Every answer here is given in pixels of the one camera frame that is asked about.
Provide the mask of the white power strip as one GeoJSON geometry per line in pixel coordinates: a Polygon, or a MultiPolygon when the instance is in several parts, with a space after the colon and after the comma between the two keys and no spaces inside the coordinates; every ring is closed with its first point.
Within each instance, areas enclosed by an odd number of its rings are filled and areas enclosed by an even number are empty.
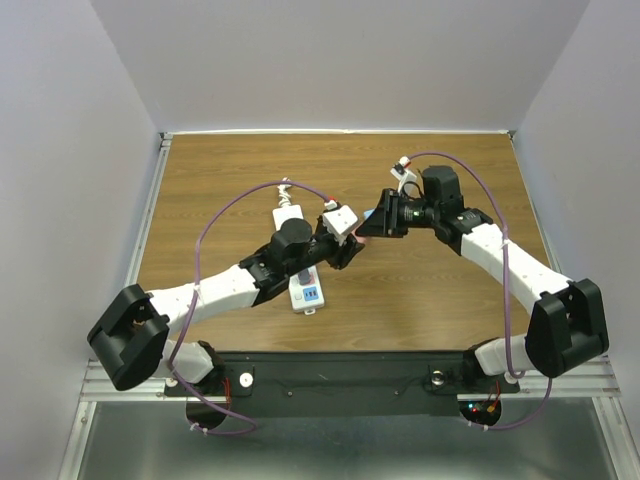
{"type": "MultiPolygon", "coordinates": [[[[277,186],[278,205],[272,210],[275,230],[279,230],[282,224],[291,218],[303,219],[302,207],[293,203],[288,190],[291,184],[289,179],[284,177],[282,183],[277,186]]],[[[311,273],[311,283],[301,285],[298,280],[298,274],[292,276],[289,280],[289,295],[292,310],[295,313],[304,313],[305,315],[313,315],[319,308],[325,306],[325,298],[322,292],[321,282],[316,266],[307,268],[311,273]]]]}

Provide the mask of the pink plug adapter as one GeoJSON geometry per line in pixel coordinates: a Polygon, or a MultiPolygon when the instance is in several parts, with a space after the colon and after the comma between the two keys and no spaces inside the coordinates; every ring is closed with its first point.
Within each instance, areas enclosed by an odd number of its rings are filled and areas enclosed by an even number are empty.
{"type": "Polygon", "coordinates": [[[370,237],[360,236],[360,235],[357,235],[356,233],[354,233],[354,237],[360,244],[363,244],[363,245],[369,245],[371,242],[370,237]]]}

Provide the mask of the dark grey plug adapter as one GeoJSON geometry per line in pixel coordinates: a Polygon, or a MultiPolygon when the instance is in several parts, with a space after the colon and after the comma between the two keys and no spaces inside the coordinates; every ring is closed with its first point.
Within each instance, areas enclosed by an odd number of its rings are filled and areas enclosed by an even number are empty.
{"type": "Polygon", "coordinates": [[[311,273],[308,269],[304,269],[298,273],[298,280],[301,285],[308,285],[311,283],[311,273]]]}

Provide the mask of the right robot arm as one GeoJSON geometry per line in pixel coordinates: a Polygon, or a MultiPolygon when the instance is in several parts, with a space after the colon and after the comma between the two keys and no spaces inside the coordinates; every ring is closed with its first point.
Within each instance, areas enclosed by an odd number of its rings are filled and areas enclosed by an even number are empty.
{"type": "Polygon", "coordinates": [[[457,174],[449,166],[430,166],[416,197],[397,189],[382,191],[378,205],[357,228],[360,237],[402,238],[413,228],[431,229],[436,238],[471,261],[503,287],[529,313],[526,333],[486,341],[470,350],[460,366],[463,384],[482,390],[496,375],[535,370],[557,378],[609,348],[600,288],[550,269],[504,237],[493,220],[468,208],[457,174]]]}

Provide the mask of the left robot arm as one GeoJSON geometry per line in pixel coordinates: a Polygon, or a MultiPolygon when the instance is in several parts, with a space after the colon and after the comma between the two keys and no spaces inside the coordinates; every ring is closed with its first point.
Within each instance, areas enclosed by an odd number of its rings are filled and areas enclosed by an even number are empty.
{"type": "Polygon", "coordinates": [[[220,313],[266,303],[286,292],[292,277],[321,262],[345,268],[364,247],[354,235],[358,224],[338,212],[321,215],[316,226],[289,219],[267,244],[221,273],[164,290],[129,285],[87,341],[118,391],[165,376],[177,362],[179,346],[169,342],[171,335],[220,313]]]}

